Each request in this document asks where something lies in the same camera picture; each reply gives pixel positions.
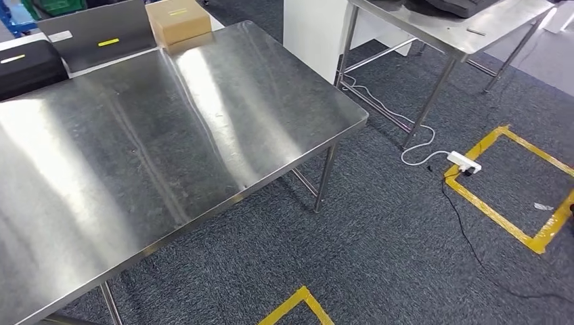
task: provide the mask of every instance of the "table top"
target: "table top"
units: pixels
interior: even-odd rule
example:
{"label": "table top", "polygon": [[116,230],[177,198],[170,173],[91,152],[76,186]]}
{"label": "table top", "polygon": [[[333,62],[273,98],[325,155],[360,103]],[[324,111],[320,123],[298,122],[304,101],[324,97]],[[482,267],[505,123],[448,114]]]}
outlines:
{"label": "table top", "polygon": [[34,324],[365,125],[252,22],[202,41],[0,103],[0,324]]}
{"label": "table top", "polygon": [[[463,19],[444,12],[438,17],[428,16],[424,14],[427,8],[415,8],[411,1],[349,1],[461,60],[486,49],[555,6],[546,0],[501,0],[473,17]],[[485,35],[469,32],[468,28]]]}

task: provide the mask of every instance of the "carpet floor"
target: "carpet floor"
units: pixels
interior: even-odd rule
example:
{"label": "carpet floor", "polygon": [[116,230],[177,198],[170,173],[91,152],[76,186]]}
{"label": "carpet floor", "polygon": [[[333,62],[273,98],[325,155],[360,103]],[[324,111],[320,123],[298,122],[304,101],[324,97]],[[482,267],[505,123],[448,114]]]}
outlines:
{"label": "carpet floor", "polygon": [[[252,20],[282,39],[282,0],[211,0],[223,24]],[[445,57],[391,54],[351,75],[397,112],[414,117]],[[369,42],[350,62],[381,50]],[[486,54],[477,61],[501,62]],[[566,165],[574,165],[574,97],[515,69],[485,95],[488,77],[459,65],[425,124],[435,150],[467,152],[491,130],[510,130]],[[363,104],[356,97],[349,97]],[[111,280],[124,324],[256,324],[305,285],[335,324],[574,324],[574,225],[533,253],[451,188],[450,164],[434,157],[419,167],[400,161],[402,131],[376,112],[346,139],[324,210],[311,212],[306,189],[288,174],[203,223]],[[415,142],[429,137],[421,131]],[[318,180],[323,156],[302,167]],[[532,236],[574,188],[571,176],[506,138],[478,161],[484,170],[458,181]],[[517,297],[517,295],[542,297]],[[111,324],[93,290],[60,313]],[[319,324],[298,305],[278,324]]]}

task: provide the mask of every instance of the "gray case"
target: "gray case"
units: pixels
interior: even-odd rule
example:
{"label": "gray case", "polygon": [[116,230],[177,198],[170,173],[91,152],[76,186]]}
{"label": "gray case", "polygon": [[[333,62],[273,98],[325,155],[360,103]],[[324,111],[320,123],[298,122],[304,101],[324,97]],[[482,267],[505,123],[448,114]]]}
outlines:
{"label": "gray case", "polygon": [[37,24],[52,40],[70,72],[156,47],[142,0],[105,5]]}

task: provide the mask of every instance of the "yellow label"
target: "yellow label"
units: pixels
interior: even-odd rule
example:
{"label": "yellow label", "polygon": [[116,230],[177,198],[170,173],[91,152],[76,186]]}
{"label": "yellow label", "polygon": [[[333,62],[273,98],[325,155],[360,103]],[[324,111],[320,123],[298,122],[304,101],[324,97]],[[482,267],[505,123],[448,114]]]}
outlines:
{"label": "yellow label", "polygon": [[24,56],[26,56],[26,54],[20,54],[19,56],[14,56],[12,58],[4,59],[4,60],[0,61],[0,64],[19,60],[19,59],[23,58]]}
{"label": "yellow label", "polygon": [[97,46],[102,47],[113,43],[118,43],[120,39],[110,39],[109,41],[98,43]]}
{"label": "yellow label", "polygon": [[186,12],[187,12],[187,9],[186,9],[186,8],[181,8],[181,9],[178,9],[178,10],[173,10],[172,12],[168,12],[168,14],[169,14],[170,16],[175,16],[175,15],[179,15],[179,14],[184,14],[184,13],[186,13]]}

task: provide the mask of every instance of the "yellow tape square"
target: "yellow tape square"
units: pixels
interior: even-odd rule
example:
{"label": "yellow tape square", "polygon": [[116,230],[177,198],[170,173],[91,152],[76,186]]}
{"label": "yellow tape square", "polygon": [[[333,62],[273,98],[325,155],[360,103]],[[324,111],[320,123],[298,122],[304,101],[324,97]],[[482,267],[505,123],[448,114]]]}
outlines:
{"label": "yellow tape square", "polygon": [[334,325],[333,321],[323,310],[317,299],[309,292],[306,286],[300,287],[291,297],[285,300],[279,307],[273,310],[266,318],[263,318],[258,325],[273,325],[281,317],[285,316],[297,304],[304,301],[311,311],[317,316],[321,325]]}
{"label": "yellow tape square", "polygon": [[[549,154],[543,152],[542,150],[530,144],[528,141],[517,136],[515,133],[509,130],[508,125],[504,127],[497,127],[496,129],[494,129],[491,133],[489,133],[486,137],[484,137],[484,139],[482,139],[472,149],[470,149],[466,153],[466,157],[475,160],[484,151],[486,151],[488,147],[492,146],[492,144],[494,144],[494,142],[501,135],[505,135],[514,142],[520,144],[522,147],[528,149],[530,152],[536,154],[540,158],[548,161],[555,167],[559,168],[561,171],[564,171],[566,174],[570,175],[571,177],[574,177],[574,170],[571,167],[558,161],[556,158],[550,156]],[[498,212],[489,207],[488,204],[484,203],[480,198],[476,197],[473,193],[464,188],[464,186],[460,185],[460,183],[456,181],[456,177],[458,177],[458,175],[459,175],[458,166],[453,165],[445,173],[446,184],[448,184],[448,186],[450,186],[462,197],[467,199],[475,207],[479,208],[479,210],[481,210],[484,214],[490,217],[490,219],[492,219],[494,222],[498,223],[498,225],[503,227],[516,239],[520,240],[525,246],[527,246],[532,251],[538,254],[544,253],[545,251],[544,248],[546,247],[546,245],[548,245],[548,243],[558,233],[560,228],[566,223],[566,220],[569,218],[571,214],[570,205],[574,204],[574,190],[572,190],[570,191],[570,194],[566,197],[564,202],[562,202],[562,204],[560,204],[560,206],[556,209],[551,218],[546,222],[544,226],[542,226],[542,229],[536,234],[536,236],[532,238],[526,235],[522,230],[518,229],[514,224],[512,224],[509,220],[505,219]]]}

